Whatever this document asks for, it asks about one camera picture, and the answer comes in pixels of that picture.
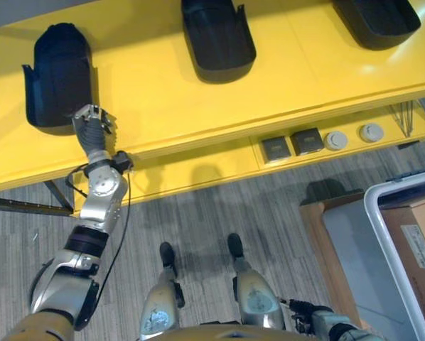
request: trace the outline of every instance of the cardboard box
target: cardboard box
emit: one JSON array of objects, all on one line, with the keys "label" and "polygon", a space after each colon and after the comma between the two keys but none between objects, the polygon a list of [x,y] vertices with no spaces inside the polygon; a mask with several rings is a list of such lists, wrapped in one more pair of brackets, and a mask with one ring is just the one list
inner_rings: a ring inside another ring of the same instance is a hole
[{"label": "cardboard box", "polygon": [[425,319],[425,197],[381,212]]}]

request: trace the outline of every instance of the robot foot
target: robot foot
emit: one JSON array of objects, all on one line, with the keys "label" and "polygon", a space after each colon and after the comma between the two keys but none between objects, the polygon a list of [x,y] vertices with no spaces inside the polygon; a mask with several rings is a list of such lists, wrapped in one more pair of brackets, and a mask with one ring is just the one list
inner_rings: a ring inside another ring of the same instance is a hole
[{"label": "robot foot", "polygon": [[233,257],[233,261],[236,258],[244,257],[244,252],[242,250],[241,238],[238,234],[232,233],[228,235],[227,238],[228,250]]},{"label": "robot foot", "polygon": [[163,267],[172,269],[175,277],[178,277],[178,270],[175,266],[175,252],[173,247],[170,245],[170,243],[163,242],[158,250],[159,254],[161,255]]}]

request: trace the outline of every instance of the yellow table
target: yellow table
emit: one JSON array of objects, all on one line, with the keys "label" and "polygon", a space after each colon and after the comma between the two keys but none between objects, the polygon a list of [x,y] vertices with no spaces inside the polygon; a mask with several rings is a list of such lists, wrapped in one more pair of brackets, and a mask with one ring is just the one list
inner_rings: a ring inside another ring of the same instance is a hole
[{"label": "yellow table", "polygon": [[[140,198],[282,169],[261,164],[255,152],[261,136],[347,120],[354,131],[368,115],[392,116],[371,110],[357,121],[355,112],[425,97],[425,1],[411,0],[421,17],[419,31],[383,51],[361,48],[329,1],[239,2],[246,5],[257,59],[246,77],[226,85],[196,77],[179,1],[100,0],[0,28],[0,190],[64,176],[85,162],[74,136],[44,134],[26,122],[21,64],[33,64],[33,45],[52,23],[72,22],[88,39],[99,103],[117,128],[111,151],[139,160]],[[424,139],[421,108],[415,117],[411,138],[385,121],[384,143],[324,150],[286,166]],[[227,163],[229,157],[241,162]],[[209,170],[194,176],[194,164]],[[187,178],[171,180],[173,169]]]}]

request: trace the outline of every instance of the metal bar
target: metal bar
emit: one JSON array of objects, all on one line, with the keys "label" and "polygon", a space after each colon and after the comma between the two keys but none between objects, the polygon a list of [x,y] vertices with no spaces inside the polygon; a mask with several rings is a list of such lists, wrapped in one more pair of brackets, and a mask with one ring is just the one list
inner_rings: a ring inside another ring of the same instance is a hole
[{"label": "metal bar", "polygon": [[71,215],[72,208],[32,204],[17,200],[0,199],[0,210],[9,212],[33,213],[35,215]]},{"label": "metal bar", "polygon": [[68,208],[73,212],[73,207],[67,198],[64,196],[64,193],[60,191],[57,185],[53,182],[53,180],[44,181],[45,186],[50,190],[51,194],[53,194],[56,200],[63,206],[64,208]]}]

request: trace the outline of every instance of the black bin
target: black bin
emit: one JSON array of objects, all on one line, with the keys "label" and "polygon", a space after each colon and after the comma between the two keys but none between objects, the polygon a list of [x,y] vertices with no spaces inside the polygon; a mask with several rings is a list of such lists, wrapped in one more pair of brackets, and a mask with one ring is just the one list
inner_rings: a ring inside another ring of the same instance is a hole
[{"label": "black bin", "polygon": [[371,50],[399,45],[421,27],[408,0],[333,0],[333,3],[358,43]]}]

